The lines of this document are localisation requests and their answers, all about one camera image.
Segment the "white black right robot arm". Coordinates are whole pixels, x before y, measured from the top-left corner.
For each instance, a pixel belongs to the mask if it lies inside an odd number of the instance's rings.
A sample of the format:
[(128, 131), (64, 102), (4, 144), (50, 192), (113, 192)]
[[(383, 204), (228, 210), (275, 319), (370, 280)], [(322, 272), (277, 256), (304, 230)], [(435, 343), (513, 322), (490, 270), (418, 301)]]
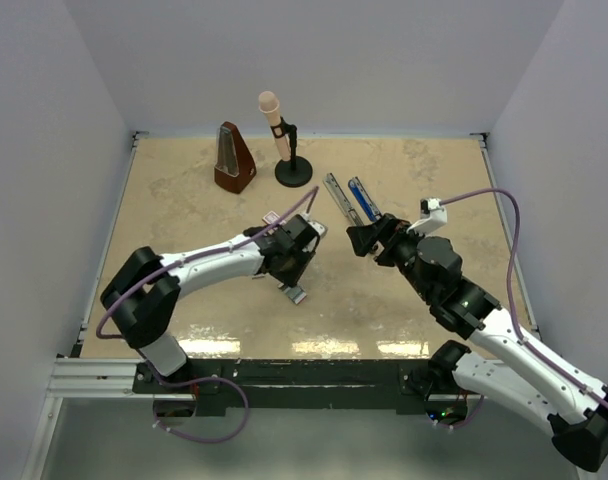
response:
[(366, 256), (376, 243), (375, 261), (395, 267), (446, 330), (491, 353), (499, 371), (465, 350), (429, 369), (443, 393), (458, 386), (487, 396), (550, 435), (556, 450), (576, 467), (596, 472), (608, 456), (608, 384), (561, 358), (520, 324), (490, 293), (462, 273), (451, 242), (411, 230), (390, 214), (346, 233), (354, 253)]

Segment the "silver and black stapler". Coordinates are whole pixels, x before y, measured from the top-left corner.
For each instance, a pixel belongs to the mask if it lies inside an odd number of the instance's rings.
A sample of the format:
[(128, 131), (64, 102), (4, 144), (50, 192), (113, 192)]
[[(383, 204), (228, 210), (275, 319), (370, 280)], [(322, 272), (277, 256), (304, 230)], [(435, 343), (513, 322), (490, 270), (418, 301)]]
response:
[(352, 226), (363, 226), (364, 222), (359, 216), (358, 212), (353, 207), (353, 204), (348, 199), (348, 197), (344, 194), (342, 188), (340, 187), (337, 179), (332, 173), (328, 173), (324, 177), (324, 184), (326, 186), (327, 191), (337, 204), (340, 211), (343, 215), (348, 219), (349, 223)]

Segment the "staple box tray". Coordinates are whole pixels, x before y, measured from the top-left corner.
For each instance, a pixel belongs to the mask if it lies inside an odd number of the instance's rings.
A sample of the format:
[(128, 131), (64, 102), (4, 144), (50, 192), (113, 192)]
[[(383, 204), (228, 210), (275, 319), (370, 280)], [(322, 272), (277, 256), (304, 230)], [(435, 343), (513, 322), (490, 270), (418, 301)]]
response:
[(278, 289), (295, 305), (299, 305), (307, 298), (306, 291), (299, 285), (290, 287), (281, 283), (278, 285)]

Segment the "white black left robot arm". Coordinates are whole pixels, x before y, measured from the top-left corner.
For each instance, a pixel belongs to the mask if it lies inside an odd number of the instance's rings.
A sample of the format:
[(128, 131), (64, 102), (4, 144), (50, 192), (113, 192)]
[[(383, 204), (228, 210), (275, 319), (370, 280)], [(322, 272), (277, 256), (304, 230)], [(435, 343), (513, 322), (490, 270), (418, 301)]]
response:
[(326, 234), (325, 225), (304, 213), (189, 252), (157, 254), (141, 247), (100, 295), (105, 309), (101, 322), (111, 320), (128, 346), (156, 369), (157, 382), (169, 392), (180, 392), (193, 374), (185, 350), (168, 331), (178, 301), (237, 277), (269, 275), (297, 289)]

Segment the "blue and black stapler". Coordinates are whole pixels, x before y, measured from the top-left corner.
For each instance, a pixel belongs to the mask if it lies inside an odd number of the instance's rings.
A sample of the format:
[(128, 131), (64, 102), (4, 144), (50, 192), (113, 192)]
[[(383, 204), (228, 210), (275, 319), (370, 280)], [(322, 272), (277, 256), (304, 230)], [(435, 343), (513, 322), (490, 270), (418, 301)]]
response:
[(376, 222), (382, 216), (380, 209), (371, 199), (360, 179), (355, 176), (348, 181), (348, 188), (371, 222)]

